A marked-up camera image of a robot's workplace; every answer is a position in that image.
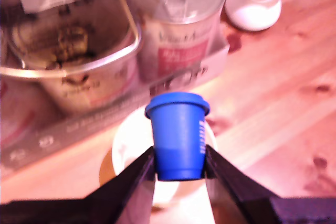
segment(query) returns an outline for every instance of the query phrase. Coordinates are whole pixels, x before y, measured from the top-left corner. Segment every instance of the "white plate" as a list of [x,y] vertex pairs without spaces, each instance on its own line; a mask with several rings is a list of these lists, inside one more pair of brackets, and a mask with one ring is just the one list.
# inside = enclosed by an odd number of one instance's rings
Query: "white plate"
[[[151,120],[144,116],[145,107],[130,114],[119,126],[112,147],[112,163],[116,175],[154,145]],[[215,135],[205,124],[205,141],[217,150]],[[185,182],[155,182],[153,206],[168,207],[192,194],[202,186],[204,180]]]

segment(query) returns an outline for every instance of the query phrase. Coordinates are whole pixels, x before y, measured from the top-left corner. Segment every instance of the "wooden table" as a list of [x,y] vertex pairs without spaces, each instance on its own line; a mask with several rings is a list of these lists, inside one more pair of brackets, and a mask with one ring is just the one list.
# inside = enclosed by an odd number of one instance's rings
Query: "wooden table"
[[[219,152],[280,196],[336,196],[335,19],[336,0],[283,0],[278,22],[259,33],[232,28],[223,15],[226,66],[193,90],[211,104]],[[2,202],[89,194],[114,176],[116,129],[2,181]],[[213,222],[205,187],[151,218],[181,222]]]

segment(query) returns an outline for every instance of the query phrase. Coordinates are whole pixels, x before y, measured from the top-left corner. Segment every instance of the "tin can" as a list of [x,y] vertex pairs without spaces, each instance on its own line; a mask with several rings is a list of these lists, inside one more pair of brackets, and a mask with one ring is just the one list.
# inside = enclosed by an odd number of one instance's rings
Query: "tin can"
[[64,112],[102,107],[136,85],[139,34],[125,3],[20,1],[23,8],[6,8],[9,46],[27,69],[24,77],[38,79]]
[[154,80],[209,54],[225,0],[132,0],[141,15],[141,77]]

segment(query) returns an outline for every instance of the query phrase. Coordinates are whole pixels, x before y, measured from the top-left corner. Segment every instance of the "blue cup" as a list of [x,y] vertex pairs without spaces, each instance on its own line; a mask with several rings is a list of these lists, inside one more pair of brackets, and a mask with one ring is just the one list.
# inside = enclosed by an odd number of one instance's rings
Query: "blue cup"
[[209,112],[209,104],[197,94],[171,92],[152,99],[145,116],[152,121],[158,180],[202,178]]

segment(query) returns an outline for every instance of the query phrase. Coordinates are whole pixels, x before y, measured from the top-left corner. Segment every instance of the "blue lid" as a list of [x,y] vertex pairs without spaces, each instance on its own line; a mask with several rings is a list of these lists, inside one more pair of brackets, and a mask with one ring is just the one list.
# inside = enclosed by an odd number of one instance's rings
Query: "blue lid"
[[148,111],[154,107],[161,106],[164,104],[171,103],[189,103],[201,106],[204,109],[205,115],[210,112],[210,105],[198,94],[193,94],[189,92],[170,92],[160,94],[151,100],[151,103],[147,105],[145,109],[145,116],[150,119]]

